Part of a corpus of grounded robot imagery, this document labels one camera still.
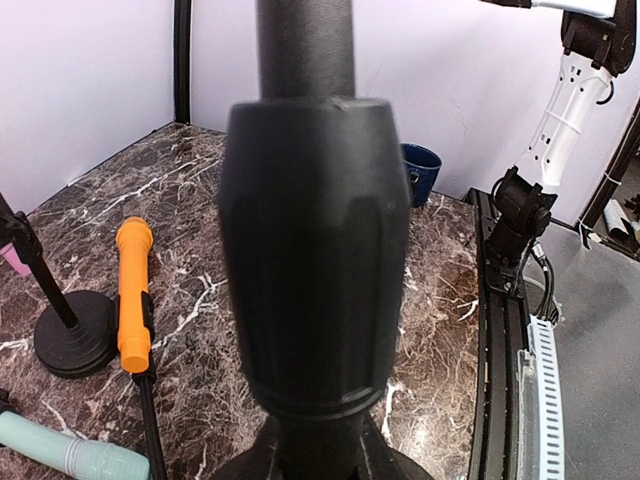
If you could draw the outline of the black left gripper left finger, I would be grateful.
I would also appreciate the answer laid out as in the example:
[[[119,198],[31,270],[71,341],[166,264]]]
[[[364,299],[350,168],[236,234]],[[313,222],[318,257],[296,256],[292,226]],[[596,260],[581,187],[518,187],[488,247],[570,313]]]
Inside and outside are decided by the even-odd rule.
[[[221,466],[213,480],[272,480],[280,478],[277,463],[278,439],[274,433],[262,431],[253,446]]]

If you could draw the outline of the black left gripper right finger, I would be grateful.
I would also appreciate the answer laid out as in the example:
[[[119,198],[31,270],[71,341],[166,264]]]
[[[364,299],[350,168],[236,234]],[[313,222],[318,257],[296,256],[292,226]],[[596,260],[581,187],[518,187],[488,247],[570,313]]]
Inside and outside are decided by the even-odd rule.
[[[359,479],[433,480],[418,463],[391,448],[375,424],[364,424],[357,460]]]

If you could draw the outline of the orange toy microphone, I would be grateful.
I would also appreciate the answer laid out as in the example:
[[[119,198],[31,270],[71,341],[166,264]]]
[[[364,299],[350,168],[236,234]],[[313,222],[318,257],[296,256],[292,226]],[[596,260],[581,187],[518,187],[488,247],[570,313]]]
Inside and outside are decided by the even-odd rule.
[[[149,368],[151,333],[145,325],[143,294],[149,293],[148,257],[153,234],[140,217],[126,219],[116,235],[119,252],[118,348],[130,374]]]

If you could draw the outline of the black stand for beige microphone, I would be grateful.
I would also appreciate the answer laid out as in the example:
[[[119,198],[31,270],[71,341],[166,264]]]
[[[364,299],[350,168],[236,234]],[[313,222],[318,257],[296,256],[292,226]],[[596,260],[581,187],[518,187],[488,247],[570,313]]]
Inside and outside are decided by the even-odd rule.
[[[359,479],[395,358],[406,168],[390,104],[355,94],[350,2],[261,1],[257,26],[261,98],[230,113],[218,199],[242,369],[279,479]]]

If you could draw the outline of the black stand with orange microphone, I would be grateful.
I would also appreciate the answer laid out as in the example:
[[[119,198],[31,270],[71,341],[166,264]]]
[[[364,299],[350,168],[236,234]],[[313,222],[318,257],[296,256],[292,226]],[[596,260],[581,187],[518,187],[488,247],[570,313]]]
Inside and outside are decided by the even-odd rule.
[[[156,379],[156,366],[153,358],[153,352],[150,351],[149,368],[142,373],[133,374],[132,380],[138,387],[140,393],[151,478],[154,480],[167,480],[168,476],[157,424],[153,394],[153,387]]]

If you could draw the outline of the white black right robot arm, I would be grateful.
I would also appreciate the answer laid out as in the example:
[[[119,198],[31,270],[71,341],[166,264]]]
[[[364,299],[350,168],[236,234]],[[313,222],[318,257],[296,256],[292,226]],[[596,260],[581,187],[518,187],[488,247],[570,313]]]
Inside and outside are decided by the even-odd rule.
[[[517,8],[563,13],[555,87],[531,140],[490,198],[500,217],[488,240],[499,266],[515,269],[552,217],[561,180],[593,107],[635,55],[634,1],[517,1]]]

